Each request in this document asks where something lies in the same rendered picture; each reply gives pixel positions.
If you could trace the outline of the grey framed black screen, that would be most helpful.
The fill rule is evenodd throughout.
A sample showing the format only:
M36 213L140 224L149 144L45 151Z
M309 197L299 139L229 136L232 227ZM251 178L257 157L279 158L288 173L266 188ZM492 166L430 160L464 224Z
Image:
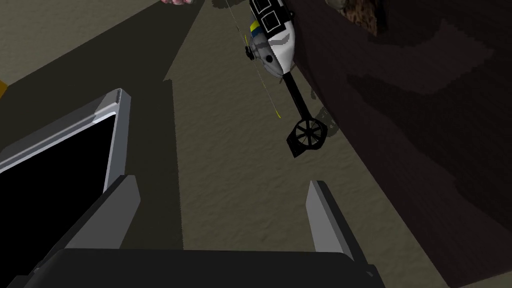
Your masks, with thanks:
M125 172L131 97L114 89L0 151L0 288L23 288Z

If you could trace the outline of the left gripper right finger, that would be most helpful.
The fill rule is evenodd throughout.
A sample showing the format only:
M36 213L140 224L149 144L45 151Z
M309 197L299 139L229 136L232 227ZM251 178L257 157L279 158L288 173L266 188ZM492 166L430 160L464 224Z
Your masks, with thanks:
M312 180L309 183L305 206L316 252L343 253L359 265L368 264L324 181Z

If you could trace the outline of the white and black toy helicopter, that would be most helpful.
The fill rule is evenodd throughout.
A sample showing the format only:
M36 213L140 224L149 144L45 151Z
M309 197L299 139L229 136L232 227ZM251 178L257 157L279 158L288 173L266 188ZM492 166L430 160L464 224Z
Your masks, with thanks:
M294 158L305 151L319 150L325 143L328 127L314 118L293 78L295 54L295 13L283 0L249 0L250 34L241 35L245 55L259 60L272 76L284 81L300 115L286 142Z

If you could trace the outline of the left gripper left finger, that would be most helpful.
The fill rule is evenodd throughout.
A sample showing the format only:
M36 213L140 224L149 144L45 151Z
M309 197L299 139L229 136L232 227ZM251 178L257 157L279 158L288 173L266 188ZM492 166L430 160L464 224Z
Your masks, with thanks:
M41 268L62 249L118 249L141 202L133 174L122 174L41 260Z

